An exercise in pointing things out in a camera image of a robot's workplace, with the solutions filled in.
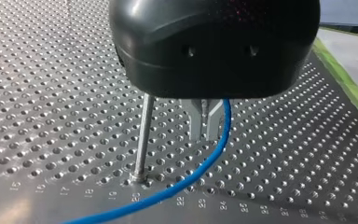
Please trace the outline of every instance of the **blue cable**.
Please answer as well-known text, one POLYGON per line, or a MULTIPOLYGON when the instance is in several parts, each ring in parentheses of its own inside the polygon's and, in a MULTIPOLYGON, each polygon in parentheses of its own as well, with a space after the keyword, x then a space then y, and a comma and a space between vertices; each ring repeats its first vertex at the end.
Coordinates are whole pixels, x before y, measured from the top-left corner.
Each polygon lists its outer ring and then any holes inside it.
POLYGON ((223 129, 223 134, 219 141, 219 144, 217 145, 216 149, 211 154, 211 156, 192 175, 189 175, 184 180, 176 183, 174 186, 165 189, 163 191, 160 191, 148 198, 142 199, 139 202, 130 203, 107 212, 102 212, 100 214, 95 214, 88 217, 81 217, 64 223, 66 224, 101 223, 119 217, 124 217, 131 213, 135 213, 151 205, 169 199, 173 197, 175 194, 182 191, 183 189, 194 184, 217 161, 220 155, 222 155, 223 149, 225 148, 226 143, 228 141, 229 130, 231 127, 231 106, 229 104, 228 99, 224 99, 223 104, 225 108, 225 127, 223 129))

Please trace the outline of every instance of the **metal rod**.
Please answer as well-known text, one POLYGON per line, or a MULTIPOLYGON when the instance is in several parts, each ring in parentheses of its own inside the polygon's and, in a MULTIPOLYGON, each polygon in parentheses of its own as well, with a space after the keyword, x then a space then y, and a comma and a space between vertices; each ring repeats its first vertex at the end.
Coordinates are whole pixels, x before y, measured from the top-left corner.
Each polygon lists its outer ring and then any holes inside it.
POLYGON ((145 93, 144 108, 142 111, 141 119, 141 130, 139 132, 138 151, 136 153, 135 168, 131 174, 131 180, 136 182, 142 182, 145 180, 145 159, 149 140, 150 124, 152 121, 154 100, 154 96, 145 93))

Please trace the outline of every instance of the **grid of holes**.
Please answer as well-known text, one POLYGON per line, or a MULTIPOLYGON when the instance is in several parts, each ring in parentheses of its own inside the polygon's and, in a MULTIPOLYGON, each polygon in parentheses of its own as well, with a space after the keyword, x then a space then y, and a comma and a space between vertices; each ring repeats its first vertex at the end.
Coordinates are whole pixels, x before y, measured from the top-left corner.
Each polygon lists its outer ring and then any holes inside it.
MULTIPOLYGON (((2 176, 103 185, 131 169, 143 97, 118 64, 107 4, 0 1, 2 176)), ((311 63, 285 94, 232 104, 226 153, 189 192, 358 208, 358 119, 311 63)), ((169 187, 216 142, 187 141, 175 100, 153 115, 145 185, 169 187)))

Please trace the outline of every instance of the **perforated metal plate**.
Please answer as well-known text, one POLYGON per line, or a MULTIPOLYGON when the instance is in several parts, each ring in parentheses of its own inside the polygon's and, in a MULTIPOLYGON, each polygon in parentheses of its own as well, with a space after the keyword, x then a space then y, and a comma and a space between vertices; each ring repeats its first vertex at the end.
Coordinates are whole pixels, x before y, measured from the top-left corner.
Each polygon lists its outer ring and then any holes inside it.
MULTIPOLYGON (((108 1, 0 0, 0 223, 57 223, 138 201, 191 174, 158 99, 149 178, 129 184, 143 96, 119 66, 108 1)), ((314 55, 281 96, 233 100, 225 154, 197 185, 117 223, 358 223, 358 111, 314 55)))

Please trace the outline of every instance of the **black robot housing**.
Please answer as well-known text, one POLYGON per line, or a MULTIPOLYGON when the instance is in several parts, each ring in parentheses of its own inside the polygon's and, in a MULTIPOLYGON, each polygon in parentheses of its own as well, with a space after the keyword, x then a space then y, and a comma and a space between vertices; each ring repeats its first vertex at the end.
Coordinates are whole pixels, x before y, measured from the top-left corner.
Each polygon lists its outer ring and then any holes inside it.
POLYGON ((255 98, 287 90, 310 52, 319 0, 111 0, 131 83, 167 98, 255 98))

